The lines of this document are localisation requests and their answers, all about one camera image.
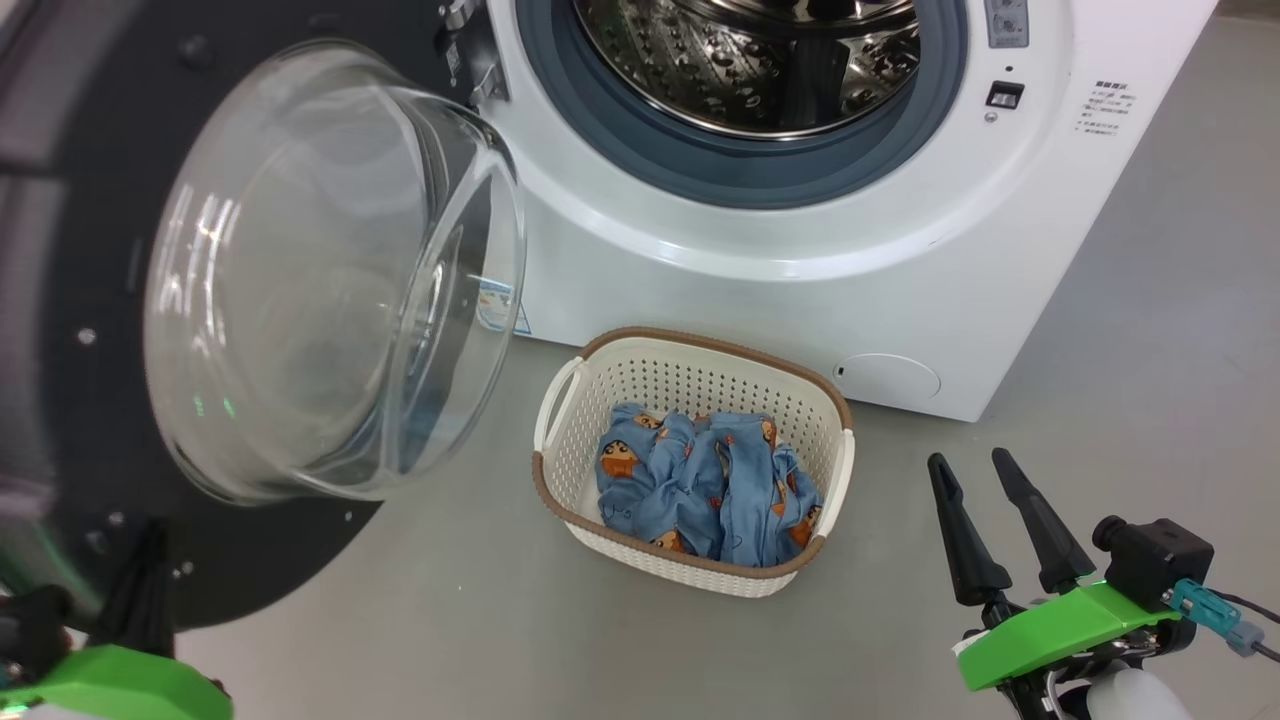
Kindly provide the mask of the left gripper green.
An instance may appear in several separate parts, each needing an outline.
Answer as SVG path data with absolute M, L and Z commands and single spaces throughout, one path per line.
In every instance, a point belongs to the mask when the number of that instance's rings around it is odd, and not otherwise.
M 0 682 L 35 682 L 0 689 L 0 720 L 37 720 L 41 711 L 92 720 L 234 720 L 223 688 L 161 657 L 175 653 L 173 570 L 168 525 L 148 520 L 110 584 L 90 647 L 70 655 L 70 596 L 61 587 L 0 594 Z

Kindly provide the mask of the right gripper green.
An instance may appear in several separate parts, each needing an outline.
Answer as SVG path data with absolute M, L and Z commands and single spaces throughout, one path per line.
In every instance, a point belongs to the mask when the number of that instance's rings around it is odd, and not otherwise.
M 948 461 L 932 454 L 927 469 L 954 596 L 961 606 L 980 606 L 980 629 L 954 647 L 957 670 L 968 691 L 997 691 L 1018 720 L 1073 720 L 1060 684 L 1142 669 L 1148 659 L 1185 650 L 1196 632 L 1172 610 L 1143 610 L 1106 583 L 1078 587 L 1096 571 L 1088 553 L 1007 448 L 993 448 L 992 462 L 1036 551 L 1042 589 L 1066 594 L 1029 606 L 1005 597 L 1012 587 L 1007 570 L 975 529 Z

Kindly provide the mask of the dark round washer door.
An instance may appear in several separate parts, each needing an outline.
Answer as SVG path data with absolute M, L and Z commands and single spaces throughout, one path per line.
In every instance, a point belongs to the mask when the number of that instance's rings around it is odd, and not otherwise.
M 0 0 L 0 588 L 182 630 L 320 573 L 475 428 L 522 290 L 486 8 Z

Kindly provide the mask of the white front-load washing machine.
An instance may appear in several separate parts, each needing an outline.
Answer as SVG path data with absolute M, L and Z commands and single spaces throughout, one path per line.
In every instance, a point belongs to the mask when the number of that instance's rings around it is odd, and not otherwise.
M 897 96 L 769 141 L 655 109 L 572 0 L 428 0 L 515 155 L 531 337 L 682 331 L 833 386 L 846 357 L 895 354 L 941 379 L 904 410 L 977 420 L 1220 0 L 1028 0 L 1024 49 L 989 46 L 984 0 L 913 3 Z

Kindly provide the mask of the stainless steel washing machine drum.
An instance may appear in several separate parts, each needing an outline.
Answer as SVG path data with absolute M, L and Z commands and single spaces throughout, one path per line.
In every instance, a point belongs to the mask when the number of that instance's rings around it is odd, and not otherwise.
M 602 60 L 655 109 L 730 137 L 849 126 L 920 63 L 913 0 L 572 0 Z

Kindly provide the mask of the cream basket with brown rim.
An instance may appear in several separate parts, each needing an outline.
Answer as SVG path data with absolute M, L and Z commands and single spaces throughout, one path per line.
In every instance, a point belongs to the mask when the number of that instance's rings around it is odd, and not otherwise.
M 826 503 L 810 544 L 777 568 L 749 569 L 681 559 L 608 529 L 594 503 L 588 461 L 609 410 L 626 401 L 654 410 L 772 416 Z M 593 340 L 547 387 L 535 421 L 532 480 L 547 509 L 590 550 L 668 582 L 755 600 L 783 589 L 820 552 L 849 489 L 855 448 L 850 409 L 824 377 L 722 340 L 627 327 Z

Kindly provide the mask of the blue energy label sticker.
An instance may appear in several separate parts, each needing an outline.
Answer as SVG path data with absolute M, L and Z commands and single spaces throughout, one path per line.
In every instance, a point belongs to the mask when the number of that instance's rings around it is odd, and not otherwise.
M 488 278 L 480 281 L 476 316 L 489 331 L 512 329 L 516 336 L 531 337 L 531 327 L 524 305 L 515 297 L 509 284 Z

